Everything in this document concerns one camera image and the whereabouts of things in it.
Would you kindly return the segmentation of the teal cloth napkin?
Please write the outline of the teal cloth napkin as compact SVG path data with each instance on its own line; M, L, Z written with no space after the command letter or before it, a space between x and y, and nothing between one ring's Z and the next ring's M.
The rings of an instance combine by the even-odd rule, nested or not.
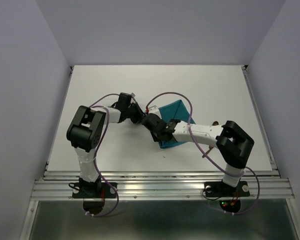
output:
M168 105L159 107L158 109L162 120L165 121L166 123L172 119L187 122L190 116L190 113L186 109L186 106L181 99L173 103L170 103ZM173 148L185 144L185 142L159 141L158 144L161 149L168 149L168 148Z

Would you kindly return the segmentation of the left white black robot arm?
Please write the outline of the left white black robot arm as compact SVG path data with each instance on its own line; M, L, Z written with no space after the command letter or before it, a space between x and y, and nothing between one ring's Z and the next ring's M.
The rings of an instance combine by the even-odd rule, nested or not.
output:
M102 133L109 124L119 124L126 119L133 124L139 124L144 113L136 102L116 102L110 107L97 107L92 109L87 106L79 106L70 126L66 132L66 139L74 148L79 162L79 180L84 185L84 191L90 197L96 197L101 193L100 178L95 168L95 152L102 140Z

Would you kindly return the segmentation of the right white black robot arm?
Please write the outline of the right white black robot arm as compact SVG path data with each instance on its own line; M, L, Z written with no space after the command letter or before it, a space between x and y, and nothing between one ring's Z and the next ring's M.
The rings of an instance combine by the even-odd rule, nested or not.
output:
M237 123L228 120L224 125L198 125L179 119L165 122L157 114L149 113L141 124L156 142L190 142L198 148L207 145L218 149L226 162L225 169L221 169L221 192L232 195L238 190L255 141Z

